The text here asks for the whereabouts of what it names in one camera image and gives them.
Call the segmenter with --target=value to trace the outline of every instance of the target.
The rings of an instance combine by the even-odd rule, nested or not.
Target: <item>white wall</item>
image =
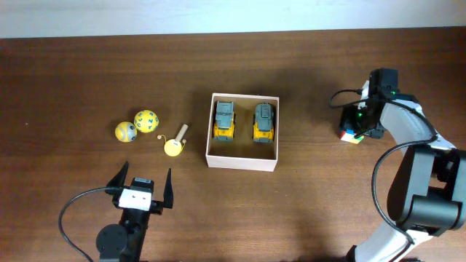
[[[0,38],[466,25],[466,0],[0,0]]]

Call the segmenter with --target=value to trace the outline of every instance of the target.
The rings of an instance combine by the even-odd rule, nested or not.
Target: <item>box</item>
[[[234,102],[236,124],[232,142],[213,139],[216,103]],[[253,116],[259,103],[273,105],[275,136],[273,143],[253,141]],[[272,172],[278,162],[279,98],[260,95],[212,94],[205,158],[209,167]]]

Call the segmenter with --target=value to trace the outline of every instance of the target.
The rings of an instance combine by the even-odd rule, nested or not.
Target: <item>yellow and gray toy vehicle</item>
[[[217,102],[216,122],[213,125],[213,139],[233,141],[234,137],[234,102]]]
[[[258,104],[253,119],[253,139],[259,143],[274,141],[274,111],[268,103]]]

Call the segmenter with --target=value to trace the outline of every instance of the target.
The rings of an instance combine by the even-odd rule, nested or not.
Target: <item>ball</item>
[[[115,136],[122,142],[131,142],[136,139],[138,131],[131,122],[121,122],[115,128]]]
[[[159,126],[159,118],[150,110],[142,110],[134,117],[134,125],[141,132],[152,132]]]

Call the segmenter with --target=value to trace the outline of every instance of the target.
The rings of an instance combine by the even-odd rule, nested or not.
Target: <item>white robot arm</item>
[[[399,261],[417,245],[464,223],[466,152],[457,150],[437,132],[433,134],[417,99],[400,94],[397,71],[375,70],[362,90],[354,91],[362,97],[358,106],[344,105],[342,132],[356,138],[381,138],[384,131],[389,131],[398,145],[436,137],[429,143],[401,148],[403,162],[387,200],[392,226],[383,222],[368,240],[353,246],[346,257],[347,261],[356,262]],[[433,173],[446,182],[445,188],[429,187]]]

